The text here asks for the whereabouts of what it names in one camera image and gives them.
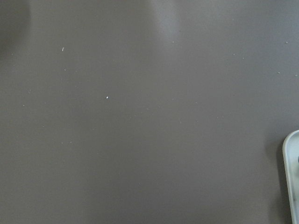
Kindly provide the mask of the cream rabbit tray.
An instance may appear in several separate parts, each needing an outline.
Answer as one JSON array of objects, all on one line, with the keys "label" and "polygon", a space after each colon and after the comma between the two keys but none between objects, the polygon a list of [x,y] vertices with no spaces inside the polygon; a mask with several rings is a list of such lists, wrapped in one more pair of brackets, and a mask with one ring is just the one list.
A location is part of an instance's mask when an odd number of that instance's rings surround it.
[{"label": "cream rabbit tray", "polygon": [[283,142],[283,159],[292,223],[299,224],[299,131],[290,133]]}]

